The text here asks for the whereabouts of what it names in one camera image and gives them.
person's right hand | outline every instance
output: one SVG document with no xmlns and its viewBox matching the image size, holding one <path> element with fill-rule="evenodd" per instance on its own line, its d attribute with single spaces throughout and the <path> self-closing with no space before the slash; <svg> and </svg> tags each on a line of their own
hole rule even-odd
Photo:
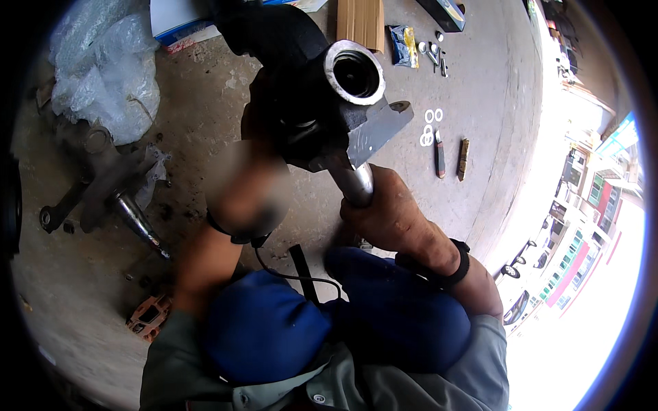
<svg viewBox="0 0 658 411">
<path fill-rule="evenodd" d="M 372 204 L 356 208 L 343 199 L 341 218 L 379 249 L 407 254 L 441 274 L 454 273 L 455 261 L 459 266 L 459 252 L 443 231 L 423 216 L 397 172 L 373 164 L 370 168 L 374 182 Z M 429 250 L 432 260 L 426 255 Z"/>
</svg>

plastic bag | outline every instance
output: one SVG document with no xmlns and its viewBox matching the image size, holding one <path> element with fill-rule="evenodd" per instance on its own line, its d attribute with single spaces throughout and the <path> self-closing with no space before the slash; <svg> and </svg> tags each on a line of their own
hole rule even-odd
<svg viewBox="0 0 658 411">
<path fill-rule="evenodd" d="M 156 163 L 146 173 L 146 184 L 144 184 L 139 191 L 135 194 L 135 203 L 140 210 L 144 211 L 153 198 L 153 190 L 155 190 L 155 182 L 158 180 L 166 181 L 166 168 L 165 161 L 171 160 L 171 154 L 165 153 L 155 146 L 153 143 L 146 145 L 146 152 L 144 159 L 156 158 Z"/>
<path fill-rule="evenodd" d="M 393 39 L 393 65 L 418 68 L 418 53 L 413 27 L 388 26 Z"/>
<path fill-rule="evenodd" d="M 147 3 L 81 0 L 55 28 L 55 114 L 106 127 L 115 145 L 139 140 L 151 127 L 160 89 Z"/>
</svg>

gray shirt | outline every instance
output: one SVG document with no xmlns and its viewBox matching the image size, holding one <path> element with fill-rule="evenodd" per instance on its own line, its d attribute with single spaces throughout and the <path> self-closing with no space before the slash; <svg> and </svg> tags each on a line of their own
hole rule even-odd
<svg viewBox="0 0 658 411">
<path fill-rule="evenodd" d="M 309 400 L 341 410 L 506 410 L 507 341 L 499 320 L 470 319 L 468 349 L 443 375 L 410 374 L 393 366 L 355 366 L 343 344 L 325 343 L 304 374 L 275 383 L 232 387 L 211 377 L 198 345 L 199 324 L 174 311 L 149 348 L 141 409 L 161 410 L 187 400 L 194 410 L 278 411 L 296 387 Z"/>
</svg>

wrist strap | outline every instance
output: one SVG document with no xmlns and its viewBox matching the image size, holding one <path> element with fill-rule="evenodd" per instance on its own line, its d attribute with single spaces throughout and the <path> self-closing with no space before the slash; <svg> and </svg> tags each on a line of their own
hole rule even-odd
<svg viewBox="0 0 658 411">
<path fill-rule="evenodd" d="M 470 247 L 464 241 L 455 240 L 454 238 L 451 238 L 450 241 L 452 241 L 453 244 L 457 247 L 457 250 L 459 250 L 459 256 L 461 258 L 459 261 L 459 268 L 453 275 L 447 277 L 440 276 L 444 282 L 444 287 L 442 288 L 450 288 L 453 285 L 459 283 L 462 279 L 464 279 L 468 269 L 470 268 L 470 260 L 468 259 L 468 252 L 470 251 Z"/>
<path fill-rule="evenodd" d="M 450 276 L 441 276 L 406 254 L 397 253 L 395 255 L 395 264 L 425 277 L 428 282 L 436 289 L 450 289 L 455 284 L 464 279 L 470 267 L 470 260 L 468 259 L 468 252 L 470 251 L 470 247 L 465 242 L 455 240 L 454 238 L 451 238 L 450 241 L 452 241 L 453 244 L 457 247 L 457 250 L 459 250 L 460 257 L 457 271 L 455 271 L 455 273 Z"/>
<path fill-rule="evenodd" d="M 238 237 L 235 235 L 231 235 L 224 231 L 219 224 L 215 221 L 213 216 L 210 215 L 210 210 L 206 210 L 206 220 L 208 221 L 208 224 L 210 224 L 210 227 L 214 228 L 215 230 L 219 231 L 220 233 L 224 233 L 226 235 L 229 235 L 231 237 L 231 243 L 233 244 L 247 244 L 248 242 L 251 241 L 251 237 L 246 238 L 246 237 Z"/>
</svg>

car wheel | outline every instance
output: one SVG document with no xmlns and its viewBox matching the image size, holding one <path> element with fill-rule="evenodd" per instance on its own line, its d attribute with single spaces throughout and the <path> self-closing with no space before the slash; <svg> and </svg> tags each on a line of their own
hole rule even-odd
<svg viewBox="0 0 658 411">
<path fill-rule="evenodd" d="M 521 273 L 514 267 L 510 266 L 509 264 L 505 264 L 501 269 L 500 269 L 500 274 L 507 274 L 508 276 L 512 278 L 519 278 L 521 277 Z"/>
</svg>

